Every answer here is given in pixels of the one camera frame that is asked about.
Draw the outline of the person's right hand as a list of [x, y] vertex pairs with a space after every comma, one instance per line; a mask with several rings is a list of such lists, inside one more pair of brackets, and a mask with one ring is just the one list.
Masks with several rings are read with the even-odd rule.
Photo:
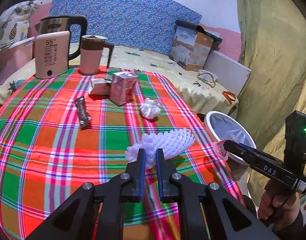
[[271, 180], [269, 180], [264, 189], [258, 209], [258, 217], [267, 220], [273, 214], [273, 207], [279, 209], [282, 217], [274, 223], [273, 230], [280, 231], [287, 226], [290, 226], [298, 217], [300, 212], [300, 200], [299, 195], [295, 192], [292, 196], [274, 196], [270, 193], [273, 191], [271, 186]]

